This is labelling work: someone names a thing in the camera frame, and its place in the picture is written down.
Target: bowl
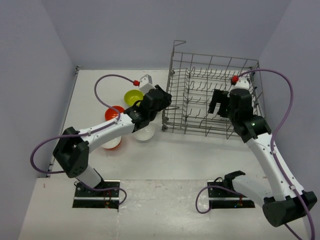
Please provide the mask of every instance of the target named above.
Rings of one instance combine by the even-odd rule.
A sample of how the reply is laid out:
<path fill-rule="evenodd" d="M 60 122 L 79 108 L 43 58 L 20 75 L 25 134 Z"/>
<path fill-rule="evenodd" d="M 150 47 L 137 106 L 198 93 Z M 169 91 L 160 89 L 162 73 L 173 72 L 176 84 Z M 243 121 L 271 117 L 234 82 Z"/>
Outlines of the bowl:
<path fill-rule="evenodd" d="M 156 128 L 149 124 L 148 126 L 136 131 L 133 133 L 133 137 L 141 143 L 145 143 L 148 142 L 154 135 L 156 132 Z"/>
<path fill-rule="evenodd" d="M 120 113 L 123 113 L 125 111 L 125 109 L 122 107 L 122 106 L 112 106 L 113 108 L 117 109 Z M 113 118 L 116 118 L 118 116 L 118 113 L 113 110 L 112 108 L 108 108 L 106 111 L 105 111 L 105 114 L 104 114 L 104 118 L 106 121 L 109 121 Z"/>
<path fill-rule="evenodd" d="M 136 101 L 142 100 L 143 98 L 144 94 L 142 93 L 142 91 L 139 91 L 137 89 L 127 91 L 124 95 L 124 101 L 130 107 L 132 107 Z"/>
<path fill-rule="evenodd" d="M 115 139 L 112 139 L 110 141 L 107 141 L 106 143 L 102 144 L 101 147 L 107 150 L 113 150 L 117 148 L 121 143 L 121 136 L 116 137 Z"/>

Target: white bowl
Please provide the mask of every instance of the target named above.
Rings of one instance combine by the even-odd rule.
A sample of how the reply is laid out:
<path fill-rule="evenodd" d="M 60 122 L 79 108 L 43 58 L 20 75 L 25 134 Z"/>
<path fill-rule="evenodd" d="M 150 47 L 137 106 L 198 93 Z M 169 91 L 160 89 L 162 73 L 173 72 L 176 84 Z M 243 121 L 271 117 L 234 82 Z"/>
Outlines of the white bowl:
<path fill-rule="evenodd" d="M 104 149 L 114 149 L 116 146 L 120 144 L 120 142 L 121 142 L 121 136 L 118 136 L 115 139 L 112 139 L 102 144 L 101 147 L 103 147 Z"/>
<path fill-rule="evenodd" d="M 136 131 L 133 133 L 133 137 L 138 142 L 147 142 L 149 141 L 154 135 L 155 135 L 156 129 L 153 125 L 149 124 L 148 126 L 145 126 L 144 128 L 140 129 L 139 131 Z"/>

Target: red connector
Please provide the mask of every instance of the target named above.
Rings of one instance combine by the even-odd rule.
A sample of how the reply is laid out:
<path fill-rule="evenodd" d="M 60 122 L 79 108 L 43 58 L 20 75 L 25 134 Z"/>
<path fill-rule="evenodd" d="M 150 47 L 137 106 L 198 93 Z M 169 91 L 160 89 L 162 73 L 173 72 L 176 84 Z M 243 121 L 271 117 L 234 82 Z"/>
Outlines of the red connector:
<path fill-rule="evenodd" d="M 231 78 L 231 83 L 232 83 L 233 85 L 235 85 L 238 81 L 239 81 L 239 77 L 238 77 L 237 75 L 235 75 L 235 76 L 233 76 L 233 77 Z"/>
<path fill-rule="evenodd" d="M 134 81 L 133 81 L 133 85 L 139 86 L 139 85 L 140 85 L 140 82 L 139 82 L 138 80 L 134 80 Z"/>

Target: yellow bowl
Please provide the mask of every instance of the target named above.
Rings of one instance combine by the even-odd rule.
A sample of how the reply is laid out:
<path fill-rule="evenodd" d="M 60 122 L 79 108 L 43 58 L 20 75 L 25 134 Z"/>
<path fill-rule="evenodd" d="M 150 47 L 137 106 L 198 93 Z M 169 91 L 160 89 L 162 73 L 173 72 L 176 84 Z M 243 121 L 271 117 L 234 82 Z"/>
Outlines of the yellow bowl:
<path fill-rule="evenodd" d="M 136 101 L 142 100 L 143 98 L 144 94 L 142 93 L 142 91 L 136 89 L 130 90 L 124 95 L 124 101 L 130 107 L 132 107 Z"/>

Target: black bracket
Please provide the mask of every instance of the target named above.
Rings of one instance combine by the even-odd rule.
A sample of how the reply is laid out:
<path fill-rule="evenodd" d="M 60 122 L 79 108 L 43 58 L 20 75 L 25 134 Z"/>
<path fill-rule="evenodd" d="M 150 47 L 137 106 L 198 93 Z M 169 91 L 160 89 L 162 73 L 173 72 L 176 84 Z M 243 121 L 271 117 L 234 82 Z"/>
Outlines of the black bracket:
<path fill-rule="evenodd" d="M 93 191 L 80 182 L 75 185 L 73 208 L 119 209 L 119 189 Z M 95 189 L 119 188 L 120 181 L 101 181 Z"/>

